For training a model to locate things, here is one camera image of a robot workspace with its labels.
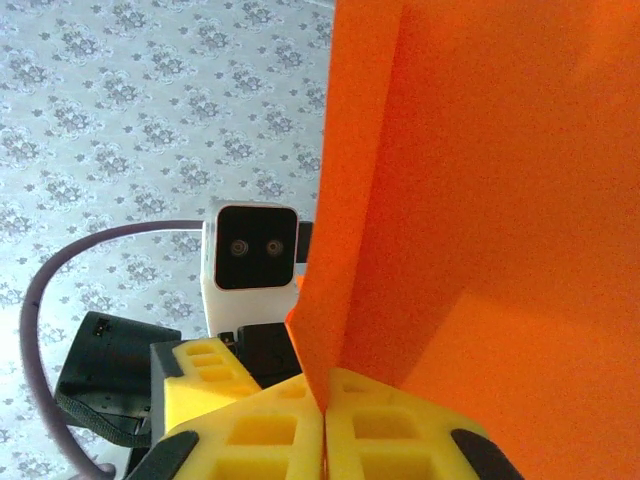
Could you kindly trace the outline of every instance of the black camera face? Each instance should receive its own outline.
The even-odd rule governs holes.
[[[223,290],[287,285],[297,233],[298,217],[290,208],[224,207],[216,225],[216,284]]]

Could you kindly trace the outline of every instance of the cable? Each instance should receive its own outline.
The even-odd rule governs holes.
[[[62,450],[62,453],[78,470],[78,478],[111,480],[115,476],[115,471],[113,465],[98,466],[89,458],[71,434],[62,413],[51,395],[42,365],[38,339],[38,314],[44,290],[60,267],[78,254],[99,243],[128,235],[160,230],[201,230],[202,224],[203,222],[199,220],[167,220],[124,225],[94,233],[67,245],[53,255],[40,267],[29,288],[27,288],[20,312],[20,351],[27,383],[31,388],[45,426],[60,447],[60,450]]]

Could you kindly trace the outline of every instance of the floral pattern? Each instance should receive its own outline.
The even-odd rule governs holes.
[[[332,21],[322,1],[0,4],[0,479],[68,471],[17,346],[29,281],[55,252],[127,223],[204,219],[211,199],[312,218]],[[63,265],[40,315],[50,384],[89,310],[205,336],[200,243],[156,232]],[[107,446],[72,431],[91,455]]]

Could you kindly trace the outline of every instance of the black strap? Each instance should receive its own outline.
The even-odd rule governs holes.
[[[74,417],[86,428],[108,442],[127,448],[142,448],[151,446],[151,433],[132,434],[113,425],[100,413],[93,410],[86,403],[65,395],[62,388],[56,395],[58,406]]]

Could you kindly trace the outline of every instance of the yellow foam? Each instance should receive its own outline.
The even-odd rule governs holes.
[[[174,480],[320,480],[323,427],[298,375],[173,429],[199,435]]]
[[[450,432],[486,437],[458,413],[339,368],[325,427],[331,480],[477,480]]]
[[[240,361],[217,338],[173,349],[184,375],[164,381],[165,431],[260,391]]]

